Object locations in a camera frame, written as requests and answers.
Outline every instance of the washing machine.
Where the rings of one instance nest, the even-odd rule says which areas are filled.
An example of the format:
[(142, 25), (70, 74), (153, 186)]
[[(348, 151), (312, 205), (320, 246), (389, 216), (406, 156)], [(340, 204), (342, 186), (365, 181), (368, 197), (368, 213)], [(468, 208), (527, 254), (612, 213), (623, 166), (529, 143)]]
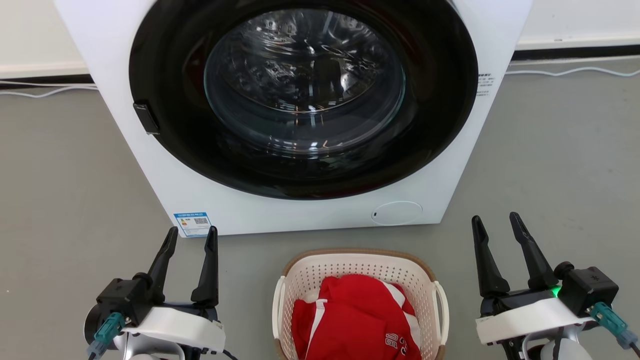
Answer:
[(192, 237), (441, 221), (532, 0), (55, 2)]

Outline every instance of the perforated basket side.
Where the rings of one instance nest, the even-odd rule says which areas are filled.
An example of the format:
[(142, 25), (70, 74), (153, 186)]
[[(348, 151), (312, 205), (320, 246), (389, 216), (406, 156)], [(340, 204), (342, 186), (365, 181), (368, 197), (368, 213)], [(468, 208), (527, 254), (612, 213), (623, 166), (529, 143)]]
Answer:
[(423, 360), (441, 359), (440, 323), (435, 303), (435, 276), (420, 259), (384, 250), (319, 250), (301, 254), (285, 268), (285, 291), (281, 316), (280, 345), (284, 359), (298, 360), (291, 336), (294, 302), (319, 291), (325, 277), (362, 274), (402, 286), (420, 324)]

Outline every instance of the washing machine door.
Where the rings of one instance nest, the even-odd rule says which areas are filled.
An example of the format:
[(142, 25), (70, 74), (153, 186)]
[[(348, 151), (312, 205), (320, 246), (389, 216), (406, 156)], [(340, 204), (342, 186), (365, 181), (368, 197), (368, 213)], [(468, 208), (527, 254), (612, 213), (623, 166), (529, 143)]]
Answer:
[(142, 124), (181, 162), (301, 200), (424, 167), (463, 127), (478, 75), (445, 0), (159, 0), (129, 70)]

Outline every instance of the clothes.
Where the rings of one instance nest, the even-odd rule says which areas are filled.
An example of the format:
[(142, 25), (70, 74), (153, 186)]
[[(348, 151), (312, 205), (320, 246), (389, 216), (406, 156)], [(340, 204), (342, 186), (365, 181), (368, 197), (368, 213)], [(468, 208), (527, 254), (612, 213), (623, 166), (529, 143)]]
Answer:
[(291, 332), (300, 359), (420, 360), (420, 327), (402, 288), (366, 275), (327, 277), (318, 300), (297, 300)]

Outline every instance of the floor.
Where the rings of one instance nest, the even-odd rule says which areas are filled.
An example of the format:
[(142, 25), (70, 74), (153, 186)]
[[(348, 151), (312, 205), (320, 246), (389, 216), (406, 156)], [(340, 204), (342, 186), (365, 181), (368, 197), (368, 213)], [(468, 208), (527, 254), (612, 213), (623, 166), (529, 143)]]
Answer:
[[(599, 65), (631, 71), (640, 60)], [(448, 359), (504, 359), (477, 339), (470, 219), (482, 216), (503, 276), (524, 288), (510, 211), (552, 266), (597, 266), (618, 283), (615, 308), (640, 332), (639, 97), (640, 76), (508, 76), (441, 224), (222, 238), (227, 348), (238, 359), (277, 359), (271, 301), (285, 264), (305, 250), (370, 247), (409, 252), (435, 271), (451, 309)], [(83, 359), (95, 297), (112, 278), (146, 271), (171, 223), (97, 92), (0, 96), (0, 169), (0, 357)], [(203, 244), (179, 242), (169, 300), (188, 300)], [(603, 329), (582, 342), (594, 359), (634, 358)]]

